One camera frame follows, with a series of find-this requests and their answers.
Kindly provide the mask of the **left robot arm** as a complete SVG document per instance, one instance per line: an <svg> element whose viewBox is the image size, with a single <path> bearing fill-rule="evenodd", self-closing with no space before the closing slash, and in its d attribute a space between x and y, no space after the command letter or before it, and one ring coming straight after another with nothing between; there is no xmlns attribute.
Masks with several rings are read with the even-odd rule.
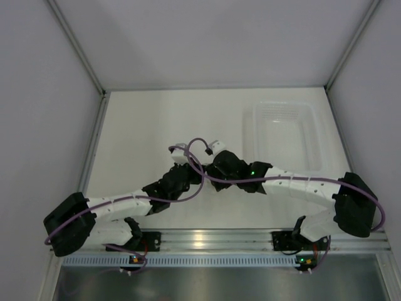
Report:
<svg viewBox="0 0 401 301"><path fill-rule="evenodd" d="M143 233L138 217L161 213L192 185L204 180L190 164L175 164L161 179L137 191L112 197L87 198L73 193L58 205L43 224L48 234L44 243L58 257L80 249L105 248L108 251L139 251Z"/></svg>

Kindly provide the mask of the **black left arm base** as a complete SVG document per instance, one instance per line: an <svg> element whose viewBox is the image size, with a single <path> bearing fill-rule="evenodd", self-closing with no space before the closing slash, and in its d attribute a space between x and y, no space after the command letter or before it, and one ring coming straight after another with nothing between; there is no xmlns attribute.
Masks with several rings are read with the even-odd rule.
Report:
<svg viewBox="0 0 401 301"><path fill-rule="evenodd" d="M139 224L133 218L113 221L115 225L122 226L128 238L122 238L124 244L108 243L106 251L134 251L134 252L159 252L162 234L159 231L142 231Z"/></svg>

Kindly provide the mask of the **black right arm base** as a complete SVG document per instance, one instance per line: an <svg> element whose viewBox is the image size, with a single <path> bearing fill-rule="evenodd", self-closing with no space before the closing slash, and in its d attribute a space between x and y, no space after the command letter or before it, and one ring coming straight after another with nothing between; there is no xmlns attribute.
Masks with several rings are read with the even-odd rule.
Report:
<svg viewBox="0 0 401 301"><path fill-rule="evenodd" d="M281 251L284 254L295 255L301 251L324 251L328 247L328 237L320 238L317 241L310 241L301 236L301 225L306 216L298 218L292 230L273 231L271 233L273 250Z"/></svg>

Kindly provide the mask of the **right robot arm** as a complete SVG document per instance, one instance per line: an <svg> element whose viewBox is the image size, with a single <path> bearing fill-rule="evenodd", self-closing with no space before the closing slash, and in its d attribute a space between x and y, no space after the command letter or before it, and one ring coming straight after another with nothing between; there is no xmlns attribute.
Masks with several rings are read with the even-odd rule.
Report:
<svg viewBox="0 0 401 301"><path fill-rule="evenodd" d="M214 155L207 173L218 189L236 185L247 193L289 197L324 207L324 211L298 218L293 229L295 246L306 249L325 236L347 233L370 236L376 196L363 179L346 172L339 179L307 177L255 161L246 163L231 151Z"/></svg>

